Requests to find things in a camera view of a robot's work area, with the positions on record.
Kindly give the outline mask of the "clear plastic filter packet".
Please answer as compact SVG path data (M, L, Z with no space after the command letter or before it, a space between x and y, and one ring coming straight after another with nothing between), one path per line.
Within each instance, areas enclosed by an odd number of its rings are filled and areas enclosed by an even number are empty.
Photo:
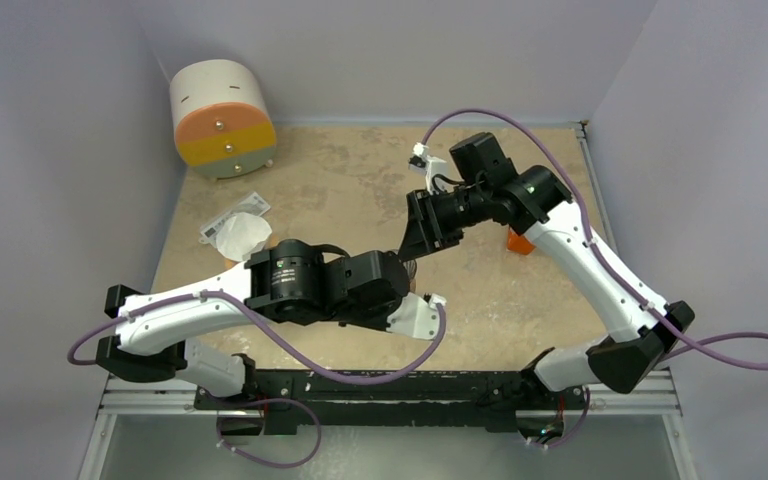
M236 203L201 225L199 229L199 242L201 244L214 245L215 238L224 223L238 213L247 213L260 217L270 209L271 205L261 195L255 191L248 192Z

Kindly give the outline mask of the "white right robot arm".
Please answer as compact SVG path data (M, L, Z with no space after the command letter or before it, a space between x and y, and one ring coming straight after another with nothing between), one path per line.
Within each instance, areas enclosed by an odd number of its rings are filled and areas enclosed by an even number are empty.
M685 331L695 314L684 301L668 302L646 287L582 219L582 206L549 168L534 165L518 172L496 137L480 132L453 146L461 181L450 191L436 187L443 160L422 143L409 165L424 173L426 187L410 192L408 221L398 256L416 260L458 245L464 230L493 221L522 235L551 257L584 295L606 329L606 336L577 348L550 348L523 371L521 392L544 407L566 388L602 383L628 394L676 343L662 325Z

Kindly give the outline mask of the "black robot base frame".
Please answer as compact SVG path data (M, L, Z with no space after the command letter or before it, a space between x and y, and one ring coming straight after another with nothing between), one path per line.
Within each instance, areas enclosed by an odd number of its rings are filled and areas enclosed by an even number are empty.
M309 370L259 369L241 394L198 388L202 411L250 410L266 435L298 427L474 427L490 433L556 438L567 412L584 407L582 387L543 390L518 370L415 371L390 383L339 383Z

